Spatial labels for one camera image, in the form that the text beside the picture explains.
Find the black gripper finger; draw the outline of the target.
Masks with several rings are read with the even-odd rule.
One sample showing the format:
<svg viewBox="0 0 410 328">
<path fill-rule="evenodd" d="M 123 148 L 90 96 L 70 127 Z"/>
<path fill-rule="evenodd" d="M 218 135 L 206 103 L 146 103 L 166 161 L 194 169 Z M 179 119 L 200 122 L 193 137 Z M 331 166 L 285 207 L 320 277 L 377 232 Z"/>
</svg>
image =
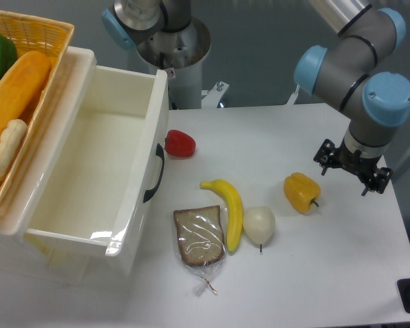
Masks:
<svg viewBox="0 0 410 328">
<path fill-rule="evenodd" d="M 383 194 L 392 177 L 393 170 L 389 167 L 373 167 L 361 173 L 361 182 L 364 184 L 362 195 L 368 192 Z"/>
<path fill-rule="evenodd" d="M 335 144 L 330 139 L 326 139 L 314 155 L 313 160 L 322 168 L 322 175 L 325 175 L 328 169 L 338 168 L 337 150 Z"/>
</svg>

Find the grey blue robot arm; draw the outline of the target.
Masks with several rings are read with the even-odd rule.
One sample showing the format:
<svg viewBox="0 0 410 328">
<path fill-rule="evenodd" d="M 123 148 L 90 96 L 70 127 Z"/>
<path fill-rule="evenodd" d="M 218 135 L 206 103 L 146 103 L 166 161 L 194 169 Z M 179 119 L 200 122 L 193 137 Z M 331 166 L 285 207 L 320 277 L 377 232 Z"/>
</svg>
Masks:
<svg viewBox="0 0 410 328">
<path fill-rule="evenodd" d="M 295 83 L 350 120 L 340 146 L 324 141 L 314 160 L 323 169 L 355 175 L 367 192 L 382 193 L 392 170 L 377 164 L 409 117 L 410 82 L 374 68 L 403 41 L 405 21 L 367 1 L 313 1 L 312 7 L 340 43 L 333 49 L 309 48 L 296 65 Z M 211 40 L 189 1 L 115 1 L 102 22 L 118 46 L 135 49 L 150 71 L 167 73 L 173 108 L 202 106 L 202 62 Z"/>
</svg>

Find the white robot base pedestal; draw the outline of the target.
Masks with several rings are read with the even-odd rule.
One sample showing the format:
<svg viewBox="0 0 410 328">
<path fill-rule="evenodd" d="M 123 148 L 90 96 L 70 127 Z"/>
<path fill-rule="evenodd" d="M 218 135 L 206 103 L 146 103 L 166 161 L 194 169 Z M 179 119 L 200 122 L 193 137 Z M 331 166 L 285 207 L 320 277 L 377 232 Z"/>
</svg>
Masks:
<svg viewBox="0 0 410 328">
<path fill-rule="evenodd" d="M 137 52 L 154 74 L 167 73 L 168 94 L 173 109 L 202 107 L 202 64 L 211 46 L 206 25 L 193 17 L 182 31 L 159 31 L 137 47 Z"/>
</svg>

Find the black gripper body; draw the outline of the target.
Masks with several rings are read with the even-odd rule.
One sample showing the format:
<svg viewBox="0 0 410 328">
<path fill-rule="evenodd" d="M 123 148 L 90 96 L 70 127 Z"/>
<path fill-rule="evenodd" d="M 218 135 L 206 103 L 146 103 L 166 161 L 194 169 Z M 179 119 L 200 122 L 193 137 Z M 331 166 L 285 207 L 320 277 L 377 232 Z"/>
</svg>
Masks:
<svg viewBox="0 0 410 328">
<path fill-rule="evenodd" d="M 379 162 L 376 150 L 363 146 L 353 138 L 344 138 L 334 156 L 340 167 L 349 173 L 356 176 L 373 176 Z"/>
</svg>

